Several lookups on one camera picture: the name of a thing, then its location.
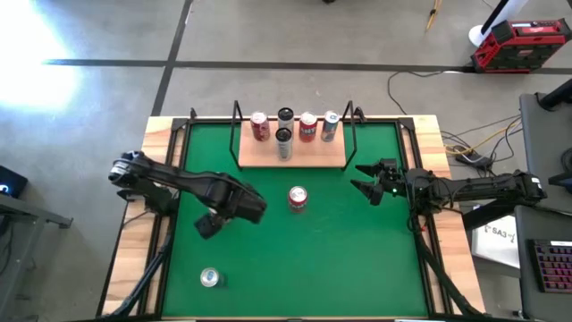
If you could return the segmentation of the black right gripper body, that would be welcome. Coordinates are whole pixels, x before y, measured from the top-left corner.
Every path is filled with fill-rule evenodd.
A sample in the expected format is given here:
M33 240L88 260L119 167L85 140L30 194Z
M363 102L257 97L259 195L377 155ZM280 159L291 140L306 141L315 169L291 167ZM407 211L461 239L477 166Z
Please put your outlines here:
M379 166L381 170L377 177L383 189L390 192L393 196L407 197L408 187L404 174L397 166L397 160L382 158Z

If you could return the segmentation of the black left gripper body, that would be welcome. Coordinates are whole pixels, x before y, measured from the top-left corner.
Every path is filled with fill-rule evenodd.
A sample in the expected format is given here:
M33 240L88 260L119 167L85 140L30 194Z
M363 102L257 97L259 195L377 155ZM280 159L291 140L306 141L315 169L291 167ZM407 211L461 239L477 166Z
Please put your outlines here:
M208 213L194 222L199 235L208 240L215 236L224 226L224 219L217 214Z

